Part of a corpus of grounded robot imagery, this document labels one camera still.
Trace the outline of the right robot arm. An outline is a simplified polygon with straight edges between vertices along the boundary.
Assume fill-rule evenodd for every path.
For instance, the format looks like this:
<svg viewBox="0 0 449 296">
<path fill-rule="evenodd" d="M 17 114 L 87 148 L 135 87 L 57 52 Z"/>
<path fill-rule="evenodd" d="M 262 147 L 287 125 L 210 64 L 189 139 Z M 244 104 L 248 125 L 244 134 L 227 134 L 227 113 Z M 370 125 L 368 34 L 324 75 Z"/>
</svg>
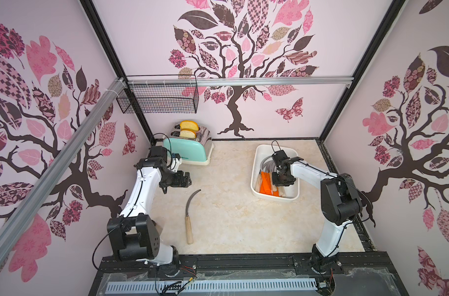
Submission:
<svg viewBox="0 0 449 296">
<path fill-rule="evenodd" d="M 310 266 L 317 273 L 325 273 L 338 261 L 345 230 L 363 209 L 360 191 L 349 174 L 323 171 L 300 157 L 288 157 L 283 150 L 274 152 L 271 158 L 276 165 L 272 182 L 277 187 L 294 185 L 300 179 L 320 190 L 326 220 L 319 240 L 313 245 Z"/>
</svg>

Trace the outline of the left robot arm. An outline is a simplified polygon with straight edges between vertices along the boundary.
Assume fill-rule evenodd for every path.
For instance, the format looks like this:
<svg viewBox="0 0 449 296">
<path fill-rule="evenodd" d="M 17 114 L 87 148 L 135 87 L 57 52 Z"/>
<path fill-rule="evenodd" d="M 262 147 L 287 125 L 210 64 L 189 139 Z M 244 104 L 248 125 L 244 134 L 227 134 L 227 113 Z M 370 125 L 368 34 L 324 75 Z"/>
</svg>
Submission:
<svg viewBox="0 0 449 296">
<path fill-rule="evenodd" d="M 107 224 L 106 237 L 115 261 L 163 266 L 169 274 L 179 271 L 178 251 L 161 240 L 151 209 L 158 189 L 166 194 L 169 187 L 191 186 L 190 173 L 181 171 L 181 164 L 180 154 L 153 146 L 148 156 L 135 165 L 137 175 L 130 198 L 121 214 Z"/>
</svg>

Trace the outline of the wooden handle sickle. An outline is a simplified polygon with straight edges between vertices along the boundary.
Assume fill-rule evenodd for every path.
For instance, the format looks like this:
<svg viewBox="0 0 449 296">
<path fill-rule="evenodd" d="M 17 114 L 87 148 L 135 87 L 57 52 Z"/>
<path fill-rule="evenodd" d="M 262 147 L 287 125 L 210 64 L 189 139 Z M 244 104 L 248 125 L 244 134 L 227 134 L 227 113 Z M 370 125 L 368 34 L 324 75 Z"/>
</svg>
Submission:
<svg viewBox="0 0 449 296">
<path fill-rule="evenodd" d="M 260 171 L 262 173 L 272 173 L 276 170 L 276 165 L 272 156 L 265 157 L 260 163 Z"/>
<path fill-rule="evenodd" d="M 279 191 L 279 197 L 282 197 L 282 198 L 287 197 L 286 188 L 284 186 L 279 186 L 277 189 Z"/>
<path fill-rule="evenodd" d="M 193 233 L 192 233 L 192 224 L 191 224 L 191 218 L 189 215 L 189 207 L 191 204 L 191 201 L 193 200 L 193 198 L 199 193 L 201 192 L 201 190 L 197 190 L 194 191 L 190 197 L 188 198 L 187 202 L 186 202 L 186 208 L 185 208 L 185 227 L 186 227 L 186 239 L 187 239 L 187 243 L 189 245 L 194 243 L 194 238 L 193 238 Z"/>
</svg>

